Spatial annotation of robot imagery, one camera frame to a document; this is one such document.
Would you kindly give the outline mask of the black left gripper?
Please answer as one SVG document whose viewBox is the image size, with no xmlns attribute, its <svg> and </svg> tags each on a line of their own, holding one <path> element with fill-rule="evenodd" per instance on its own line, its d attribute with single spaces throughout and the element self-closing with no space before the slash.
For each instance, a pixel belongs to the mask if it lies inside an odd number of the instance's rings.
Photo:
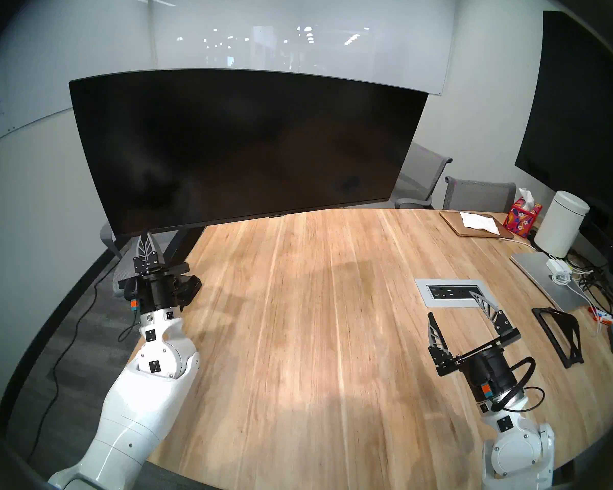
<svg viewBox="0 0 613 490">
<path fill-rule="evenodd" d="M 156 238 L 142 232 L 133 245 L 134 277 L 120 280 L 118 286 L 133 312 L 154 312 L 190 305 L 190 271 L 187 262 L 163 266 L 164 257 Z"/>
</svg>

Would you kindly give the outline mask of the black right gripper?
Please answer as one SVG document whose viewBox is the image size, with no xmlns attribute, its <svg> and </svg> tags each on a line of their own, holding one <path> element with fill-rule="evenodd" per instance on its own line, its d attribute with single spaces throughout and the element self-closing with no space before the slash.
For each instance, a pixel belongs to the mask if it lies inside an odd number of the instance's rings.
<svg viewBox="0 0 613 490">
<path fill-rule="evenodd" d="M 496 303 L 473 291 L 469 293 L 493 324 L 498 337 L 454 357 L 446 345 L 434 314 L 429 312 L 430 356 L 440 377 L 460 370 L 476 401 L 497 400 L 499 396 L 503 396 L 501 401 L 509 401 L 522 387 L 517 384 L 513 370 L 504 356 L 504 347 L 519 341 L 520 331 L 512 325 Z"/>
</svg>

